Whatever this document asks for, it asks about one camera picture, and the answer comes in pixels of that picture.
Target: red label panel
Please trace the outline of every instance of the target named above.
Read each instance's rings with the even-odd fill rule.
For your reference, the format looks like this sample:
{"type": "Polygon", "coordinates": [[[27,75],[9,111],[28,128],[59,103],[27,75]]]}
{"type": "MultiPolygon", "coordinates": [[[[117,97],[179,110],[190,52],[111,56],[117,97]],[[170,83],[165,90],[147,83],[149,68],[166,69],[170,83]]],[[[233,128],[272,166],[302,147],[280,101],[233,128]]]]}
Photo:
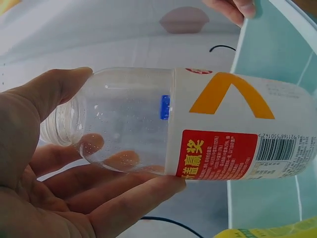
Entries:
{"type": "Polygon", "coordinates": [[[199,180],[240,179],[254,157],[258,135],[185,130],[176,176],[199,180]]]}

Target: orange arch logo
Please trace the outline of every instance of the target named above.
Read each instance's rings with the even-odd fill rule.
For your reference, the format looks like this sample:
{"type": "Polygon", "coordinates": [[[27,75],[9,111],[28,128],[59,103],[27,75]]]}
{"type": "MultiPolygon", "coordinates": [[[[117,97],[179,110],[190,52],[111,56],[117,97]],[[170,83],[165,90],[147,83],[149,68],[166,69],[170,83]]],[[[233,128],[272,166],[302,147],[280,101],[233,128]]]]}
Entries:
{"type": "Polygon", "coordinates": [[[231,84],[239,90],[256,118],[275,119],[271,109],[258,91],[244,79],[230,73],[217,73],[189,112],[215,114],[231,84]]]}

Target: yellow object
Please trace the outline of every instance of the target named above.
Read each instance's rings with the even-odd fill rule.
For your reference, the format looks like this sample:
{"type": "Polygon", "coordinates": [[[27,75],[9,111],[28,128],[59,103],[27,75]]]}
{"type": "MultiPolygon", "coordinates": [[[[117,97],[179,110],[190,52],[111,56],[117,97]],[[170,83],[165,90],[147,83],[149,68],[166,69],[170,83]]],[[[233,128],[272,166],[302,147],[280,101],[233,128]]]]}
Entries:
{"type": "Polygon", "coordinates": [[[256,118],[274,119],[271,109],[258,91],[246,80],[231,73],[217,73],[189,112],[215,114],[231,85],[240,91],[256,118]]]}
{"type": "Polygon", "coordinates": [[[0,16],[20,2],[21,0],[0,0],[0,16]]]}
{"type": "Polygon", "coordinates": [[[271,229],[229,229],[214,238],[317,238],[317,217],[271,229]]]}

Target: blue tab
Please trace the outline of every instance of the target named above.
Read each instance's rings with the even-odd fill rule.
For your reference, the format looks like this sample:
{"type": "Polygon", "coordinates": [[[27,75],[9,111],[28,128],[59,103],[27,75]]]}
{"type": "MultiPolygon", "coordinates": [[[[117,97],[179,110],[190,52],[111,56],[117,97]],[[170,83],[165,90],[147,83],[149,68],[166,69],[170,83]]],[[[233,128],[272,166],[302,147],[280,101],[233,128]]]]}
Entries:
{"type": "Polygon", "coordinates": [[[169,117],[169,104],[170,104],[170,96],[163,95],[160,101],[160,118],[162,120],[168,120],[169,117]]]}

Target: barcode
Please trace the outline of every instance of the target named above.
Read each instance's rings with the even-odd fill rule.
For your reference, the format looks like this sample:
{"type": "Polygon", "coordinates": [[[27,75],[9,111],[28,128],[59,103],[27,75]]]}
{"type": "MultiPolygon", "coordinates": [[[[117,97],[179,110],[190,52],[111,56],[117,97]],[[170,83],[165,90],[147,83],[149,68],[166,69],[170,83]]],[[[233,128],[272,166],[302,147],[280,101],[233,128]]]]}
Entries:
{"type": "Polygon", "coordinates": [[[257,161],[287,161],[292,158],[296,145],[294,139],[261,138],[257,161]]]}

